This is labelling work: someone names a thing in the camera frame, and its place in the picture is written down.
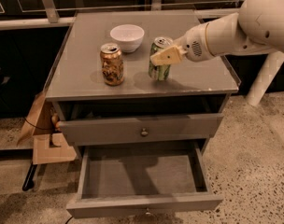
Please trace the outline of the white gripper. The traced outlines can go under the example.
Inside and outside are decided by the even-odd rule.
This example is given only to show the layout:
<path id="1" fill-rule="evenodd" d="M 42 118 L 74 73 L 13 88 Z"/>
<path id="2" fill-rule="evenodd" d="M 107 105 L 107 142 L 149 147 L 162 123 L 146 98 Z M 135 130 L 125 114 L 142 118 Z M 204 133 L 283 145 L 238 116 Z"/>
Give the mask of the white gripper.
<path id="1" fill-rule="evenodd" d="M 162 66 L 178 64 L 184 56 L 193 62 L 213 59 L 214 55 L 209 51 L 207 44 L 207 26 L 207 23 L 203 23 L 192 27 L 185 35 L 174 41 L 175 45 L 151 55 L 151 62 L 156 66 Z"/>

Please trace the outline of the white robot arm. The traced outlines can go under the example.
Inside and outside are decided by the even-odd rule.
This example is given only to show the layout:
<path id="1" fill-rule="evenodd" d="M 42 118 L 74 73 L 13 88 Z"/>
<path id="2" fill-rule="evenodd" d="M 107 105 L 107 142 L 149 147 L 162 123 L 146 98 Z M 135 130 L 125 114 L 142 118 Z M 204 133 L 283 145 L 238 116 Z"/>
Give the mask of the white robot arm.
<path id="1" fill-rule="evenodd" d="M 150 60 L 165 65 L 275 50 L 284 53 L 284 0 L 245 0 L 237 12 L 192 27 Z"/>

